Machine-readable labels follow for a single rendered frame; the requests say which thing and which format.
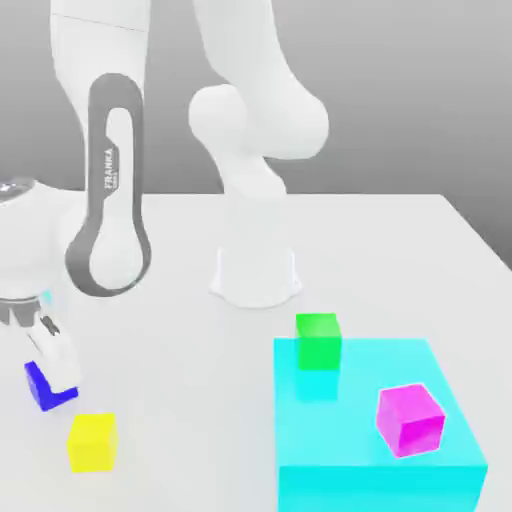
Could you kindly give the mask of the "large cyan box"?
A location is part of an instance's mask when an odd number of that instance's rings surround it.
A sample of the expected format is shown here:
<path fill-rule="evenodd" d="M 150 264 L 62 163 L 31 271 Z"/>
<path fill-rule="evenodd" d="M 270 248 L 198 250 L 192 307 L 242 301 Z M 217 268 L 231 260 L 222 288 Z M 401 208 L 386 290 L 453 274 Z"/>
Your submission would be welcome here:
<path fill-rule="evenodd" d="M 476 512 L 488 464 L 427 341 L 347 339 L 337 371 L 302 371 L 274 341 L 277 512 Z M 435 451 L 397 458 L 383 389 L 422 384 L 446 416 Z"/>

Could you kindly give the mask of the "small magenta cube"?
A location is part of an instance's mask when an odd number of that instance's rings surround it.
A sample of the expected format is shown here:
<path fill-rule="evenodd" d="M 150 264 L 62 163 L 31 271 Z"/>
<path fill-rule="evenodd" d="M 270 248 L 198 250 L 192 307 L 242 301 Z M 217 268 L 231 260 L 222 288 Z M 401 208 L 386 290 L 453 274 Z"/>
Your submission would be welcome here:
<path fill-rule="evenodd" d="M 446 413 L 423 383 L 378 392 L 376 428 L 395 458 L 440 448 Z"/>

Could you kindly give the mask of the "small green cube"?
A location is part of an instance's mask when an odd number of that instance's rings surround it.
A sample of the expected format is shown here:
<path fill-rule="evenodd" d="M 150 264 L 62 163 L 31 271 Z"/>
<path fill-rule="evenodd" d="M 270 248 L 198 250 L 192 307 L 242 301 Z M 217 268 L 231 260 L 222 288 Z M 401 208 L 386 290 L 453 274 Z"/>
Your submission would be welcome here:
<path fill-rule="evenodd" d="M 298 367 L 304 371 L 336 371 L 342 334 L 335 313 L 297 313 Z"/>

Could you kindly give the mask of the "small blue cube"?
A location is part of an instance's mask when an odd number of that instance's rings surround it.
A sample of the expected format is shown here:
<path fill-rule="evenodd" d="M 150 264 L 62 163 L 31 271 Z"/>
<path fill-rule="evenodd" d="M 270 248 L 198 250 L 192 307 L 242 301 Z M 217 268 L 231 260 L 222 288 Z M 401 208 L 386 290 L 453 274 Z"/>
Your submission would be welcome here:
<path fill-rule="evenodd" d="M 69 388 L 63 392 L 55 393 L 50 384 L 34 361 L 24 364 L 30 392 L 43 412 L 54 409 L 79 396 L 78 388 Z"/>

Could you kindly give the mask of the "small yellow cube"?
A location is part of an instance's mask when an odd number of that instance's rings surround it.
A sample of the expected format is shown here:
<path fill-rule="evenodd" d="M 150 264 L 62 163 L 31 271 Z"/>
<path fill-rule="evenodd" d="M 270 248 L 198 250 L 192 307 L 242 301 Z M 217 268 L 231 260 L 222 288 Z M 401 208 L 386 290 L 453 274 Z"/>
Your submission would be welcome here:
<path fill-rule="evenodd" d="M 115 414 L 77 414 L 66 447 L 74 473 L 111 471 L 118 448 Z"/>

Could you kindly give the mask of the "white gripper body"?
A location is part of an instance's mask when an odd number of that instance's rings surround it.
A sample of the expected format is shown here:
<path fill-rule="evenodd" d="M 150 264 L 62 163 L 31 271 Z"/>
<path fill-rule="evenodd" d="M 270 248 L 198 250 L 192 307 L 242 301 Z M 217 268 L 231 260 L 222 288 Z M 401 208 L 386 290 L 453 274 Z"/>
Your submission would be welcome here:
<path fill-rule="evenodd" d="M 78 354 L 64 327 L 35 324 L 27 334 L 35 343 L 35 362 L 51 391 L 61 393 L 78 387 L 81 382 Z"/>

